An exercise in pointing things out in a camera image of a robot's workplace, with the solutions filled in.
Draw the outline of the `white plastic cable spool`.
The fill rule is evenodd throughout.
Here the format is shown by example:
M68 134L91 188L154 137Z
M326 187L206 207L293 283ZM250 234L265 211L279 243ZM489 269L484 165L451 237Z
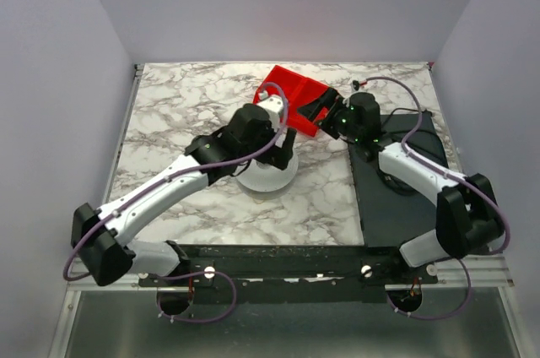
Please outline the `white plastic cable spool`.
M258 161L236 177L240 189L256 200L271 200L285 194L292 185L299 167L298 155L293 152L284 170Z

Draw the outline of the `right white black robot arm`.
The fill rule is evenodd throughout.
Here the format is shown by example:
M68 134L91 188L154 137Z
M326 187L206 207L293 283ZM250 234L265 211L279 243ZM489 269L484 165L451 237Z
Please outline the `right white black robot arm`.
M329 88L297 112L331 137L348 141L364 162L406 183L435 206L435 228L398 248L408 267L461 259L504 235L490 181L480 174L453 172L396 141L383 129L372 94L356 92L344 98Z

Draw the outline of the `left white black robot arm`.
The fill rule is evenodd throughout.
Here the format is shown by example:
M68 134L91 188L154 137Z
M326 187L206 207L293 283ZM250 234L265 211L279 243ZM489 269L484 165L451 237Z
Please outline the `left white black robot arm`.
M181 263L170 243L134 248L133 239L152 220L182 199L231 176L253 160L283 171L292 157L296 131L286 126L288 103L273 95L238 109L229 123L209 135L195 137L170 166L116 201L93 208L89 203L73 213L70 244L99 286L107 286L147 262L158 276Z

